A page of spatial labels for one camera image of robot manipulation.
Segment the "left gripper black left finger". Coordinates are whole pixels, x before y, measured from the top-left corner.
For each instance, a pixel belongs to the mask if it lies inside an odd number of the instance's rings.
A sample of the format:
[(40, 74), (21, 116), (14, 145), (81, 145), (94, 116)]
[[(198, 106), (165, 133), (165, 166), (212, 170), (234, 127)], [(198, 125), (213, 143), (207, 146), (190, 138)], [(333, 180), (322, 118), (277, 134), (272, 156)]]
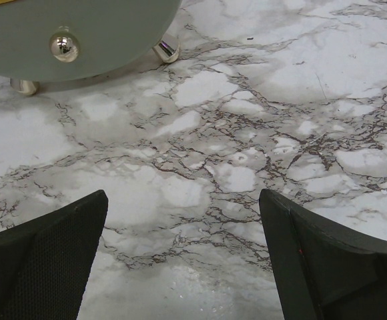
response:
[(97, 190), (0, 232), (0, 319), (76, 319), (108, 210)]

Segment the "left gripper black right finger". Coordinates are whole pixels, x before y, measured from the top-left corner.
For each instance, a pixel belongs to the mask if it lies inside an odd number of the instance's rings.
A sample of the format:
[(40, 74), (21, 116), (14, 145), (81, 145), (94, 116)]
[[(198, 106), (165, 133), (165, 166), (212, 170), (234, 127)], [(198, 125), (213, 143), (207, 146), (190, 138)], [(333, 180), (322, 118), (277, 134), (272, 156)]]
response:
[(259, 204), (285, 319), (387, 319), (387, 241), (269, 189)]

